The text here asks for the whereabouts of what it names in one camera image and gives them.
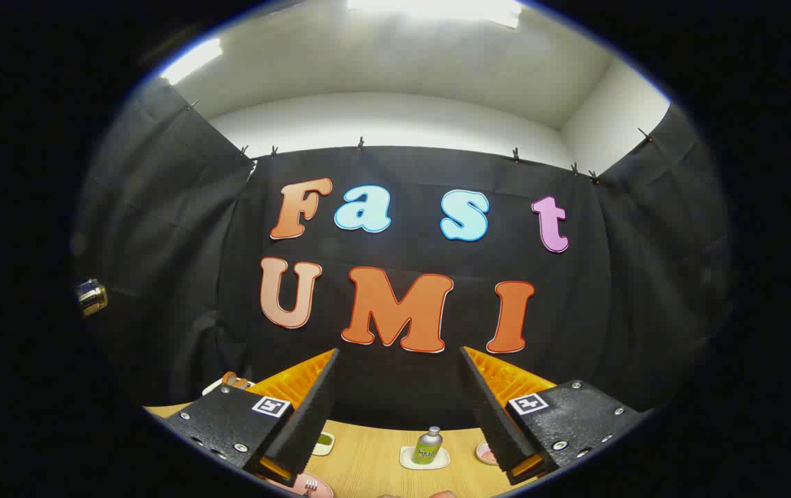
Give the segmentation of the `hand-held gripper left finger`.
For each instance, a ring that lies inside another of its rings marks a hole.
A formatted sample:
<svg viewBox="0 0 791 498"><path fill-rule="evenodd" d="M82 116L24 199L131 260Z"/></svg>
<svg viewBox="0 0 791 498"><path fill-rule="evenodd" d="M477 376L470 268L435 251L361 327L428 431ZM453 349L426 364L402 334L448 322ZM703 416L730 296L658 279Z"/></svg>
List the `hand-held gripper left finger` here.
<svg viewBox="0 0 791 498"><path fill-rule="evenodd" d="M241 472L293 485L331 414L338 358L333 348L254 384L228 372L164 422Z"/></svg>

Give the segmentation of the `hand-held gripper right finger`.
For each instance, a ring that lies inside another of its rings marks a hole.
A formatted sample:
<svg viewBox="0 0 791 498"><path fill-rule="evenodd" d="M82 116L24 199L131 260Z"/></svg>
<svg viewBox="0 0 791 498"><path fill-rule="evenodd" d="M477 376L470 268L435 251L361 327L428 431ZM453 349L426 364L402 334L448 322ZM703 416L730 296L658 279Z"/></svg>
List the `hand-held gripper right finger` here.
<svg viewBox="0 0 791 498"><path fill-rule="evenodd" d="M512 485L590 459L652 414L591 382L555 384L470 347L460 350L459 375L463 397Z"/></svg>

